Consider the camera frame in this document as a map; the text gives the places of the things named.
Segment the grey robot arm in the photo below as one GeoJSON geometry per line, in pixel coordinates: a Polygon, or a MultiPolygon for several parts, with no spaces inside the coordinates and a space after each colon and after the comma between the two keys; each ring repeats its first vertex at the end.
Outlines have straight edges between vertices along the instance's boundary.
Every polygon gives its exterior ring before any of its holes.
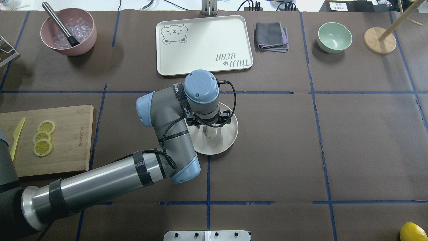
{"type": "Polygon", "coordinates": [[[138,98],[138,117],[154,129],[157,148],[127,154],[43,187],[21,186],[2,133],[1,240],[42,232],[58,219],[160,180],[183,183],[197,177],[201,167],[188,128],[226,124],[219,107],[219,87],[224,83],[206,70],[194,70],[184,82],[138,98]]]}

